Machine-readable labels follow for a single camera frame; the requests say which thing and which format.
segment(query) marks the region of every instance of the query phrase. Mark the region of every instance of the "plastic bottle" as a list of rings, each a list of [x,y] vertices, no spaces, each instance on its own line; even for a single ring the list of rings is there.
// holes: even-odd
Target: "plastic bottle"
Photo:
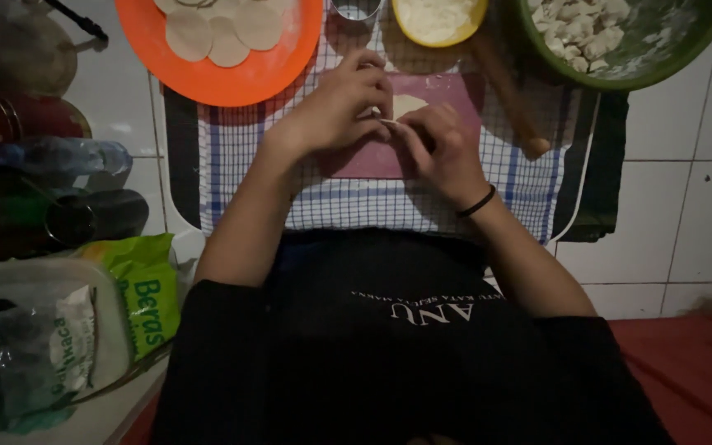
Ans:
[[[0,143],[0,166],[13,167],[34,175],[117,174],[130,169],[133,163],[128,150],[113,141],[44,136],[18,143]]]

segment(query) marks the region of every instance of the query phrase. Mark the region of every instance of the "green bowl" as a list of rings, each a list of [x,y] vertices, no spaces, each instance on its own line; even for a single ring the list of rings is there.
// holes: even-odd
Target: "green bowl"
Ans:
[[[608,68],[579,73],[549,51],[532,22],[528,0],[497,0],[501,29],[524,65],[555,83],[631,91],[654,85],[682,70],[712,41],[712,0],[628,0],[631,13],[620,24],[619,47],[606,55]],[[664,28],[671,37],[658,38]]]

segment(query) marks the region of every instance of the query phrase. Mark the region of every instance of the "checkered cloth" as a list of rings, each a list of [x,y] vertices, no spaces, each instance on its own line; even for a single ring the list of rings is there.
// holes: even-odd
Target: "checkered cloth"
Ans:
[[[219,108],[199,105],[200,216],[209,235],[244,178],[262,134],[309,94],[321,73],[336,67],[342,55],[366,46],[384,56],[387,70],[412,73],[469,73],[478,67],[461,44],[430,49],[413,44],[384,4],[372,32],[358,33],[340,20],[326,2],[316,63],[284,92],[256,105]],[[485,176],[521,223],[541,243],[548,242],[557,193],[562,183],[565,149],[572,143],[579,91],[529,80],[522,93],[537,112],[539,130],[558,150],[534,162],[512,144],[513,131],[497,97],[486,87],[482,109],[480,157]],[[324,179],[312,159],[299,171],[304,186],[296,196],[289,230],[384,227],[470,238],[469,227],[437,193],[418,180]]]

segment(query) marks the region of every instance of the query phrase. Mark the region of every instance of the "rolling pin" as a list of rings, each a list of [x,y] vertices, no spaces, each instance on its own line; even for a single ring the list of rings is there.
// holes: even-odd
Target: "rolling pin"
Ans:
[[[524,97],[520,95],[513,76],[501,60],[493,38],[487,33],[475,33],[471,37],[471,52],[499,98],[507,120],[520,140],[524,155],[532,161],[545,155],[551,144],[532,123]]]

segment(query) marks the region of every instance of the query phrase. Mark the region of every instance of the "orange plate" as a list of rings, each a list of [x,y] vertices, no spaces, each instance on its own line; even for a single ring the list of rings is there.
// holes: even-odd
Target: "orange plate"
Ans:
[[[153,0],[115,0],[133,51],[159,80],[197,102],[221,107],[256,104],[301,74],[317,47],[323,0],[297,0],[285,11],[282,39],[270,51],[252,51],[241,65],[221,68],[209,59],[187,62],[166,45],[166,16]]]

